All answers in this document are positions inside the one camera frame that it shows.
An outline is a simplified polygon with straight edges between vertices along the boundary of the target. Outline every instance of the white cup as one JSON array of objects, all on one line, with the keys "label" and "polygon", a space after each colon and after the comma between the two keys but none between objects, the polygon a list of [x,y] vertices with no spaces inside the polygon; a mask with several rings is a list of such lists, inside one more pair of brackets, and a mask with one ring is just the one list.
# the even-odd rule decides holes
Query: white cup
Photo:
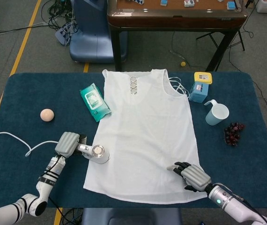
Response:
[{"label": "white cup", "polygon": [[209,125],[214,126],[229,116],[229,110],[225,105],[217,103],[214,99],[206,102],[204,105],[208,105],[209,103],[213,105],[205,117],[205,121]]}]

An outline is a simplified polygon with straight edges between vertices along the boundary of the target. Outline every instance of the teal wipes pack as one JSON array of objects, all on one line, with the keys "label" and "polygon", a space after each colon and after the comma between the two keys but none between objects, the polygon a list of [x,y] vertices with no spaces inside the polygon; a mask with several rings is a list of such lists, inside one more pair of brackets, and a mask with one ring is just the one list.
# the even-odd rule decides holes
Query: teal wipes pack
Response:
[{"label": "teal wipes pack", "polygon": [[99,122],[106,114],[111,113],[110,108],[94,83],[81,90],[81,96],[96,122]]}]

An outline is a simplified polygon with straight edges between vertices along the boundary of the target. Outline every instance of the table leg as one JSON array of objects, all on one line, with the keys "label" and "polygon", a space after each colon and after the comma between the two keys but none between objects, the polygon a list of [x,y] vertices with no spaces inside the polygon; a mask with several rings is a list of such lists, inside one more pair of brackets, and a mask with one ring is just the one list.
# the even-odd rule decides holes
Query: table leg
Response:
[{"label": "table leg", "polygon": [[113,48],[115,70],[120,72],[122,71],[122,65],[119,31],[111,30],[111,45]]},{"label": "table leg", "polygon": [[233,38],[235,37],[236,33],[237,30],[224,32],[225,35],[205,71],[214,71],[218,63],[221,61],[227,47],[230,45]]}]

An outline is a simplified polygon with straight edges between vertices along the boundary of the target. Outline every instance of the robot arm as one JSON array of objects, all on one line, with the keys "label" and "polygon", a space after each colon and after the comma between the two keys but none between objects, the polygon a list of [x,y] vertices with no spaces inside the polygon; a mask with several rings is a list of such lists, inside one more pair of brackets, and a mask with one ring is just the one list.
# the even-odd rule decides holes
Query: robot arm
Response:
[{"label": "robot arm", "polygon": [[97,163],[105,163],[109,159],[109,153],[101,145],[85,145],[85,139],[80,138],[80,135],[65,132],[55,147],[58,155],[51,159],[45,171],[38,178],[36,188],[39,192],[39,197],[26,194],[15,203],[1,207],[0,225],[17,223],[24,217],[25,213],[34,217],[43,213],[51,190],[66,164],[65,159],[73,155],[75,150]]},{"label": "robot arm", "polygon": [[185,189],[191,191],[205,191],[208,198],[217,204],[222,210],[228,213],[237,222],[254,221],[252,225],[267,225],[265,220],[253,210],[246,207],[243,203],[234,198],[219,185],[212,184],[210,176],[196,165],[189,163],[177,162],[173,166],[167,167],[172,170],[187,182]]}]

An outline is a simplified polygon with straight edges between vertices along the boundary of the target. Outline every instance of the red grapes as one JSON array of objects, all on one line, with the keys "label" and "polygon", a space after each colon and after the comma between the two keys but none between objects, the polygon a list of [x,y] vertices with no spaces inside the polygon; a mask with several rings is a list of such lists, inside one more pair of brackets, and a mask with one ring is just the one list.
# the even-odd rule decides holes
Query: red grapes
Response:
[{"label": "red grapes", "polygon": [[228,145],[235,147],[238,143],[238,140],[241,138],[239,132],[245,128],[244,124],[238,122],[231,123],[228,127],[224,129],[225,142]]}]

